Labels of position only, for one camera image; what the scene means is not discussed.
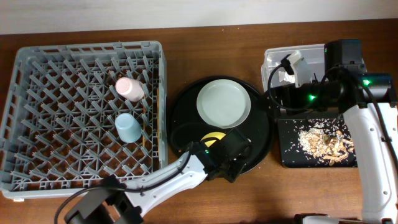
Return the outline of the blue cup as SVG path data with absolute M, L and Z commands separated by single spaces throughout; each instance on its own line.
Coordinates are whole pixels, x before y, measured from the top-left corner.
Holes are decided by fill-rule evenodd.
M 120 140 L 125 143 L 136 142 L 142 136 L 141 125 L 132 114 L 119 114 L 115 119 L 115 127 Z

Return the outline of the grey round plate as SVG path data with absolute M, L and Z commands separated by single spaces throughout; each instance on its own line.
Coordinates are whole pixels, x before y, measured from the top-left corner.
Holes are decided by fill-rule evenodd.
M 239 126 L 250 114 L 248 91 L 238 82 L 217 79 L 198 93 L 197 111 L 205 123 L 221 129 Z

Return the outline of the pink cup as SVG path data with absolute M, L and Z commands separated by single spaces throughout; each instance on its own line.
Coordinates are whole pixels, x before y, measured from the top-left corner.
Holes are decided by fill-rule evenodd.
M 118 79 L 115 88 L 121 96 L 129 101 L 140 101 L 145 95 L 143 84 L 132 78 Z

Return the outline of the white napkin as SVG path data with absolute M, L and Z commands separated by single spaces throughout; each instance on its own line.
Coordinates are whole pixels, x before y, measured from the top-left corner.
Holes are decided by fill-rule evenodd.
M 294 75 L 289 75 L 287 72 L 279 71 L 278 76 L 280 82 L 295 83 Z

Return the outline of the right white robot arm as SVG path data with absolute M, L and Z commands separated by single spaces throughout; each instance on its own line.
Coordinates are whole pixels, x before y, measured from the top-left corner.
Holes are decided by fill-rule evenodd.
M 364 223 L 397 222 L 397 93 L 359 40 L 266 50 L 261 108 L 277 122 L 336 108 L 354 143 Z

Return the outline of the grey dishwasher rack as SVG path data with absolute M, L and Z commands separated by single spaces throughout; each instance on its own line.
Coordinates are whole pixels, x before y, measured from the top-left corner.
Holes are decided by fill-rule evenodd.
M 118 79 L 143 84 L 144 97 L 129 101 Z M 159 89 L 160 159 L 156 89 Z M 115 175 L 131 180 L 168 163 L 167 76 L 156 41 L 23 47 L 18 50 L 1 123 L 1 194 L 11 200 L 67 197 Z M 119 114 L 142 130 L 138 141 L 120 140 Z

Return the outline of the yellow bowl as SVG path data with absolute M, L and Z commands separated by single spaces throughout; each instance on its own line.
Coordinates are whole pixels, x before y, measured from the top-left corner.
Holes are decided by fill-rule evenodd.
M 211 132 L 203 136 L 200 141 L 204 143 L 207 147 L 210 147 L 212 144 L 221 140 L 225 136 L 226 134 L 222 132 Z

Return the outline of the round black tray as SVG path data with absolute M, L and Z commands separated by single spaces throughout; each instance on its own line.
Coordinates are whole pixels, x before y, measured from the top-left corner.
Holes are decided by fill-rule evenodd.
M 187 85 L 167 107 L 167 140 L 173 153 L 179 157 L 185 152 L 185 146 L 197 142 L 208 133 L 228 133 L 229 128 L 221 129 L 204 122 L 197 110 L 197 96 L 209 82 L 227 79 L 239 83 L 248 92 L 251 110 L 248 117 L 236 128 L 251 140 L 251 153 L 246 158 L 242 173 L 255 168 L 273 147 L 275 136 L 274 120 L 257 105 L 261 96 L 249 83 L 227 76 L 206 77 Z

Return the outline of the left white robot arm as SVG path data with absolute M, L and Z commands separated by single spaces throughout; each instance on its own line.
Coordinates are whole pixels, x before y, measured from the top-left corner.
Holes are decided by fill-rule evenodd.
M 54 220 L 57 222 L 66 205 L 81 196 L 64 216 L 65 223 L 143 223 L 151 209 L 206 180 L 234 182 L 250 153 L 251 140 L 236 128 L 220 139 L 190 142 L 179 159 L 152 174 L 124 182 L 111 175 L 97 186 L 79 190 L 61 204 Z

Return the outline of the clear plastic bin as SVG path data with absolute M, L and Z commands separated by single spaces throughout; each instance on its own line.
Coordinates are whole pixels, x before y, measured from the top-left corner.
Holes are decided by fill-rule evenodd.
M 323 44 L 298 45 L 267 49 L 264 53 L 264 63 L 261 67 L 264 94 L 256 103 L 261 110 L 267 113 L 272 114 L 275 111 L 270 107 L 266 94 L 266 81 L 269 72 L 279 64 L 282 58 L 294 50 L 301 51 L 307 63 L 310 65 L 310 68 L 316 73 L 318 81 L 320 81 L 325 74 L 325 49 Z M 341 111 L 347 110 L 349 108 L 349 105 L 344 101 L 343 96 L 333 96 L 334 92 L 329 89 L 330 87 L 331 85 L 327 83 L 325 84 L 325 89 L 320 93 L 321 99 L 317 100 L 315 104 L 311 106 L 311 109 L 323 110 L 326 108 L 338 108 Z

